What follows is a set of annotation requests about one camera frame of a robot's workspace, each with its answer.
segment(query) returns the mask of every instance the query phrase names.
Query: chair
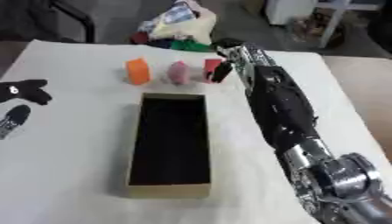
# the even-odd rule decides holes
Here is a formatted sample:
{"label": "chair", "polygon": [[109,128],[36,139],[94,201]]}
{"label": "chair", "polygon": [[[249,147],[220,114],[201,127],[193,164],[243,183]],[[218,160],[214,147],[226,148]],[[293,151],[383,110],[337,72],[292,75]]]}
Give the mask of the chair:
{"label": "chair", "polygon": [[0,40],[77,42],[57,33],[57,11],[81,23],[84,42],[95,42],[95,25],[89,15],[66,0],[0,0]]}

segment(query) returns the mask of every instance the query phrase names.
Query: white cabinet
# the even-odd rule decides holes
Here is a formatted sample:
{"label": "white cabinet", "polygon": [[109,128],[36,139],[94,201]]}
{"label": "white cabinet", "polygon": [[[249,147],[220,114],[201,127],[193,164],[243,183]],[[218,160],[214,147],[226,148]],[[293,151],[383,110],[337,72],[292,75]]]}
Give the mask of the white cabinet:
{"label": "white cabinet", "polygon": [[266,14],[271,25],[286,25],[291,18],[310,16],[317,3],[317,0],[269,0]]}

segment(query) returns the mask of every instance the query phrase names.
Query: pink object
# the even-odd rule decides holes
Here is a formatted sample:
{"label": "pink object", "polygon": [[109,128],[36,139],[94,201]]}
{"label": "pink object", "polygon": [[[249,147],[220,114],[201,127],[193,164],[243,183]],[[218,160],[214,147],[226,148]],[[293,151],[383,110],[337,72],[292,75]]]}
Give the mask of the pink object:
{"label": "pink object", "polygon": [[181,60],[174,62],[167,71],[167,76],[175,85],[184,85],[189,82],[189,67]]}
{"label": "pink object", "polygon": [[204,78],[210,83],[213,78],[215,68],[222,62],[221,59],[206,59],[204,63]]}

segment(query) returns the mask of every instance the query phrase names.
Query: cardboard box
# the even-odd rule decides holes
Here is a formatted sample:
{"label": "cardboard box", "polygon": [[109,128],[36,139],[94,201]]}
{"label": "cardboard box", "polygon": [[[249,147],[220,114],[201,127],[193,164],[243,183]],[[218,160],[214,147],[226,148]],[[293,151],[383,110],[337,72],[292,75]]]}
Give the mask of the cardboard box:
{"label": "cardboard box", "polygon": [[143,95],[126,181],[131,198],[208,196],[211,173],[204,95]]}

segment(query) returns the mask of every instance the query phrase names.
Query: orange cube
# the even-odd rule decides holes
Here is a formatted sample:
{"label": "orange cube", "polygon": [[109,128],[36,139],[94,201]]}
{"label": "orange cube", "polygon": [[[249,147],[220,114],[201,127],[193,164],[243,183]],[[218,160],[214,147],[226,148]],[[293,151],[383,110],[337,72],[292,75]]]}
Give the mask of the orange cube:
{"label": "orange cube", "polygon": [[150,71],[144,59],[133,59],[126,62],[129,82],[133,85],[142,85],[150,81]]}

